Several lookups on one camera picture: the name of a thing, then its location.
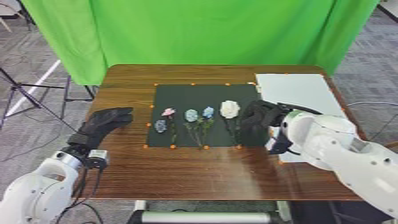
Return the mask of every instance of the tripod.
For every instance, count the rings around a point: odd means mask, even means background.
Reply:
[[[40,103],[42,99],[44,99],[44,96],[45,96],[45,93],[49,91],[49,89],[63,89],[63,87],[58,87],[58,86],[45,86],[45,85],[29,85],[29,84],[22,84],[22,83],[17,83],[13,81],[13,79],[10,78],[6,72],[3,71],[1,67],[0,67],[0,73],[3,75],[3,80],[6,81],[6,83],[10,84],[10,91],[8,91],[8,98],[6,98],[6,104],[5,104],[5,110],[3,110],[3,115],[1,115],[1,118],[0,118],[0,130],[1,130],[1,127],[3,127],[3,123],[5,123],[5,119],[8,117],[12,117],[13,115],[20,114],[22,112],[26,112],[28,110],[31,109],[42,109],[51,115],[52,117],[56,118],[58,122],[63,123],[63,125],[70,128],[70,130],[76,132],[74,128],[70,127],[70,125],[65,123],[65,121],[61,120],[61,118],[58,117],[58,115],[52,113],[52,111],[49,110],[49,108],[44,106],[44,104]],[[29,87],[36,87],[36,88],[45,88],[45,91],[44,91],[44,94],[42,94],[42,97],[40,97],[40,100],[36,100],[33,98],[33,96],[29,95],[29,93],[26,92],[26,90],[22,89],[22,86],[29,86]],[[13,98],[13,94],[15,92],[20,93],[22,97],[26,98],[28,102],[31,103],[31,107],[26,108],[24,110],[17,111],[15,113],[8,114],[8,106],[10,106],[10,101],[12,101],[12,98]]]

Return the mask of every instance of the wooden table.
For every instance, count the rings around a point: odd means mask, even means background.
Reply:
[[[109,166],[95,198],[358,200],[331,172],[305,163],[278,164],[262,147],[209,150],[141,147],[156,83],[243,84],[255,82],[255,73],[324,74],[314,66],[116,65],[108,69],[90,112],[132,107],[134,120],[100,144],[109,151]],[[330,79],[324,80],[353,121]]]

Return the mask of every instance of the green backdrop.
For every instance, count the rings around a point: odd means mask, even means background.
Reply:
[[[77,84],[113,64],[307,64],[328,75],[378,0],[22,0]]]

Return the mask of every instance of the black cable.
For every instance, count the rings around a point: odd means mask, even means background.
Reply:
[[[102,170],[97,170],[97,175],[95,175],[95,185],[93,185],[93,188],[92,188],[90,195],[88,195],[88,196],[84,197],[84,199],[77,202],[77,199],[79,199],[81,194],[83,194],[83,190],[84,190],[84,182],[86,182],[86,177],[81,178],[83,184],[81,184],[81,186],[79,186],[79,190],[77,190],[77,191],[79,191],[79,193],[77,193],[77,197],[76,197],[76,199],[74,199],[74,201],[72,201],[68,207],[65,208],[63,212],[60,213],[60,216],[58,216],[58,219],[56,219],[54,224],[58,224],[60,219],[61,219],[61,217],[63,217],[67,211],[68,211],[79,204],[83,204],[83,202],[84,202],[84,201],[90,199],[90,197],[93,196],[93,194],[95,194],[95,190],[97,190],[97,186],[99,186],[100,175],[102,175]]]
[[[58,134],[54,136],[54,138],[36,147],[33,147],[28,151],[20,152],[19,154],[12,155],[12,156],[6,156],[5,159],[0,160],[0,163],[6,162],[8,160],[12,160],[15,157],[26,155],[29,152],[33,152],[36,149],[44,148],[51,143],[52,141],[58,139],[60,137],[60,132],[61,132],[61,127],[63,125],[60,124],[60,130],[58,130]]]
[[[97,175],[95,175],[95,185],[93,185],[93,188],[92,188],[92,192],[90,192],[90,195],[84,197],[84,199],[72,205],[70,208],[74,208],[88,199],[90,197],[95,195],[95,190],[97,190],[97,187],[99,187],[99,180],[100,180],[100,176],[102,176],[102,170],[97,170]]]
[[[92,205],[88,205],[84,203],[81,203],[81,205],[84,205],[90,208],[90,210],[92,210],[92,212],[95,214],[95,218],[97,218],[99,224],[102,224],[102,218],[100,218],[100,215],[99,215],[99,212],[97,212],[95,208],[92,207]],[[95,222],[90,221],[90,222],[83,222],[81,224],[95,224]]]
[[[296,156],[301,155],[301,154],[299,154],[298,152],[294,152],[291,149],[287,149],[287,152],[289,152],[291,154],[294,154]]]
[[[381,134],[383,129],[387,128],[387,126],[388,126],[388,124],[390,124],[390,122],[392,122],[392,120],[394,120],[395,117],[398,117],[398,114],[392,116],[388,122],[383,124],[379,131],[376,132],[376,134],[374,134],[372,137],[369,138],[369,141],[372,141],[372,139],[376,138],[376,136]]]

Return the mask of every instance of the white flower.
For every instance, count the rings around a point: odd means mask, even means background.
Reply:
[[[219,115],[225,119],[232,119],[239,113],[239,105],[234,101],[227,100],[219,103]]]

